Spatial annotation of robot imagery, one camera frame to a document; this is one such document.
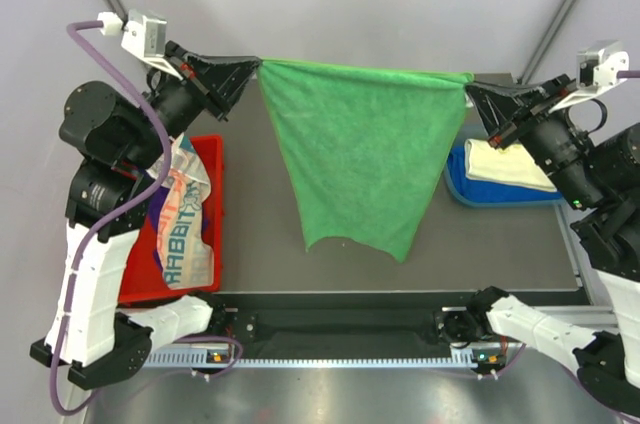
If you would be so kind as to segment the yellow patterned towel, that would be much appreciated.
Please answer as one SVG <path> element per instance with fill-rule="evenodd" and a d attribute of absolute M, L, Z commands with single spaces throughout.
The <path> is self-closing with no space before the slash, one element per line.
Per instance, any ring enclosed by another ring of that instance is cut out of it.
<path fill-rule="evenodd" d="M 494 149 L 480 139 L 463 145 L 465 176 L 470 180 L 553 193 L 557 189 L 521 144 Z"/>

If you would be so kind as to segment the green towel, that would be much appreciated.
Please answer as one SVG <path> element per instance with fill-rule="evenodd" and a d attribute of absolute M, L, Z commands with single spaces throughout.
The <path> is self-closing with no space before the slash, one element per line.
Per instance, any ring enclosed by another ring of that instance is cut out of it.
<path fill-rule="evenodd" d="M 264 59 L 258 83 L 305 246 L 348 238 L 404 262 L 473 80 L 470 72 Z"/>

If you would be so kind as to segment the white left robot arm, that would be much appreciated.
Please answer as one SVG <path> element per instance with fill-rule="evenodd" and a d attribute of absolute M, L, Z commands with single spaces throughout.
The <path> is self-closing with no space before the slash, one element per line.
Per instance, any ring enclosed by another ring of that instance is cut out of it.
<path fill-rule="evenodd" d="M 134 376 L 149 355 L 181 338 L 216 340 L 226 331 L 223 304 L 195 290 L 140 313 L 118 298 L 129 256 L 166 166 L 165 153 L 203 112 L 227 117 L 259 69 L 255 56 L 204 56 L 167 43 L 167 70 L 148 75 L 135 106 L 102 81 L 67 98 L 60 138 L 82 155 L 67 197 L 67 261 L 54 322 L 29 354 L 94 391 Z"/>

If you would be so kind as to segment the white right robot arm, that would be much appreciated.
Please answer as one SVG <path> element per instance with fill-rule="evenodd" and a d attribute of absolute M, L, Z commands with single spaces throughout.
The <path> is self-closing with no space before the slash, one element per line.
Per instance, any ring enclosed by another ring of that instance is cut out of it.
<path fill-rule="evenodd" d="M 563 322 L 491 286 L 466 305 L 476 338 L 501 335 L 553 359 L 596 401 L 639 416 L 639 125 L 595 144 L 564 103 L 578 91 L 566 75 L 537 85 L 472 82 L 465 92 L 503 150 L 520 143 L 565 201 L 585 217 L 571 223 L 611 300 L 617 330 Z"/>

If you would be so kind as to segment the purple towel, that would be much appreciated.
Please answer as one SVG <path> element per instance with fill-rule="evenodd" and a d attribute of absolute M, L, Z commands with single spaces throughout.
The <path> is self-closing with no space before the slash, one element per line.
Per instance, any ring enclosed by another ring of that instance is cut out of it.
<path fill-rule="evenodd" d="M 159 230 L 159 222 L 160 222 L 160 214 L 162 212 L 162 208 L 165 204 L 167 196 L 169 194 L 169 189 L 161 186 L 151 197 L 147 217 L 150 222 L 150 226 L 153 230 L 153 244 L 152 244 L 152 256 L 154 259 L 155 266 L 159 271 L 163 269 L 161 264 L 161 259 L 159 257 L 159 253 L 157 250 L 157 235 Z"/>

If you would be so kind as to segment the light patterned towel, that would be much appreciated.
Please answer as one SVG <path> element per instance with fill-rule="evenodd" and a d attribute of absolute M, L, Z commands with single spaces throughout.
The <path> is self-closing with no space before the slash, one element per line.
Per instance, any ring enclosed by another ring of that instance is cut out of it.
<path fill-rule="evenodd" d="M 212 184 L 201 157 L 185 135 L 172 142 L 171 167 L 161 186 L 169 189 L 157 235 L 164 284 L 171 290 L 211 285 L 214 251 L 204 241 L 203 232 L 210 224 L 204 204 L 212 193 Z"/>

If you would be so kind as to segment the red plastic bin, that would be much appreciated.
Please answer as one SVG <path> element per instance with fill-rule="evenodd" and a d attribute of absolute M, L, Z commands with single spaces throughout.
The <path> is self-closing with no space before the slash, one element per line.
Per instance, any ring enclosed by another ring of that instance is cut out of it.
<path fill-rule="evenodd" d="M 201 157 L 211 180 L 212 193 L 205 201 L 205 216 L 210 224 L 203 237 L 214 251 L 214 280 L 211 285 L 184 290 L 171 290 L 163 282 L 152 256 L 153 230 L 146 217 L 139 237 L 129 254 L 119 294 L 121 304 L 178 297 L 194 290 L 216 292 L 220 288 L 222 273 L 222 228 L 224 190 L 224 143 L 217 135 L 189 138 Z"/>

